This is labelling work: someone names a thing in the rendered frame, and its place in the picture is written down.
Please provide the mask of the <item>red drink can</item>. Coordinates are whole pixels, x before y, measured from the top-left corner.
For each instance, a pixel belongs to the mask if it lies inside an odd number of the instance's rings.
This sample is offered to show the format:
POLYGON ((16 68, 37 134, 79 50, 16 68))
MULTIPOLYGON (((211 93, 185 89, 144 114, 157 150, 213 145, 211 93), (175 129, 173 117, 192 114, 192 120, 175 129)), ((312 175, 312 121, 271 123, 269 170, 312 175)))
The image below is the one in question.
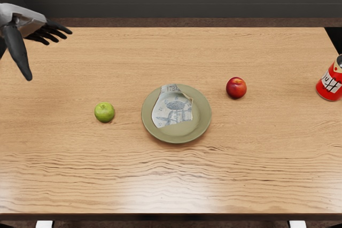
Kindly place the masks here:
POLYGON ((328 101, 342 99, 342 54, 327 69, 316 84, 316 92, 328 101))

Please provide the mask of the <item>green apple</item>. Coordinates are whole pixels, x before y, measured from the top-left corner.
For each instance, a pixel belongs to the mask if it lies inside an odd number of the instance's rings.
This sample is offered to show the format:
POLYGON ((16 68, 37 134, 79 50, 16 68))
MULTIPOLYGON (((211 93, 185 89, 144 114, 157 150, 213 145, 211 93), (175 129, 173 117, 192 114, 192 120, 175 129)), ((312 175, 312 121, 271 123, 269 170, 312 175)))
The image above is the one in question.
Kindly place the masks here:
POLYGON ((108 102, 101 102, 95 106, 94 115, 99 122, 109 123, 114 119, 115 109, 108 102))

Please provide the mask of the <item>red apple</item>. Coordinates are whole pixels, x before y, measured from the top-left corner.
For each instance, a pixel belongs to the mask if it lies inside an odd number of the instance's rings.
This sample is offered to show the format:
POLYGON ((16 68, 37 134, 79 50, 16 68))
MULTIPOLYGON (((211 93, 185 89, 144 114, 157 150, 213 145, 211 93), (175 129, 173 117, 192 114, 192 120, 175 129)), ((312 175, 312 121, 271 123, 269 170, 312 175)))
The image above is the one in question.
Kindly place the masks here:
POLYGON ((232 99, 239 99, 247 92, 246 82, 240 77, 232 77, 226 84, 226 92, 232 99))

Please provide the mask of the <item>green patterned plate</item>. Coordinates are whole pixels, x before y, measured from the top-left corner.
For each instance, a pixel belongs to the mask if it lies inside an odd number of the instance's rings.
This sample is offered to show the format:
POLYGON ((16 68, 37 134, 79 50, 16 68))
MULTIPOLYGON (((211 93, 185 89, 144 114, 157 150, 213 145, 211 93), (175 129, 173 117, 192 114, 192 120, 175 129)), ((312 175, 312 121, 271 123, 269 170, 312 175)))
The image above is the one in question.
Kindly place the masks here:
POLYGON ((199 90, 185 84, 166 84, 146 97, 141 118, 146 130, 156 139, 182 144, 206 132, 212 109, 199 90))

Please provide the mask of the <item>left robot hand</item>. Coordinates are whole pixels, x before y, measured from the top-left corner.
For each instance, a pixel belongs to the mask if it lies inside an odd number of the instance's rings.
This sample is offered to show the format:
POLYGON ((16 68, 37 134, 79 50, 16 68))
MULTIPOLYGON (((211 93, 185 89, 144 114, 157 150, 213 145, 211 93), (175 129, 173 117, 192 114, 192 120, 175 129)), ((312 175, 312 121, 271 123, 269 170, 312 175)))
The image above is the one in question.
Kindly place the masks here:
POLYGON ((73 32, 30 9, 0 3, 0 59, 8 51, 27 81, 33 79, 24 40, 49 45, 67 39, 73 32))

